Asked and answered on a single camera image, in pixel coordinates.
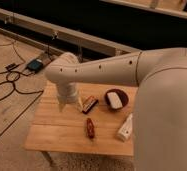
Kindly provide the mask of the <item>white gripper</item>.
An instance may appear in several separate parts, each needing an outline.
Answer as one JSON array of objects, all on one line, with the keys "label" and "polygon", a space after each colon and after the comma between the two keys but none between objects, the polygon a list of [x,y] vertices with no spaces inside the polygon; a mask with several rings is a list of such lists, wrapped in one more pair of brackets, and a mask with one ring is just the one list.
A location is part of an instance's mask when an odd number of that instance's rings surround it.
[{"label": "white gripper", "polygon": [[[63,112],[66,103],[74,103],[78,98],[78,91],[75,83],[58,84],[57,88],[57,98],[61,102],[59,103],[59,112]],[[79,111],[83,110],[83,105],[79,101],[76,102],[76,108]]]}]

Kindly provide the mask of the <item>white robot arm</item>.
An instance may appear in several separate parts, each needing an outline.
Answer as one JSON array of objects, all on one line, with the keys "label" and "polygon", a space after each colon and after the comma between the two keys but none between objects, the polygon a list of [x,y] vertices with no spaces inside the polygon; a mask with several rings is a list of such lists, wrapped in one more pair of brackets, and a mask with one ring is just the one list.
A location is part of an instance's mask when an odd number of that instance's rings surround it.
[{"label": "white robot arm", "polygon": [[78,82],[136,87],[135,171],[187,171],[187,48],[146,50],[85,63],[67,52],[50,63],[45,74],[64,104],[77,99]]}]

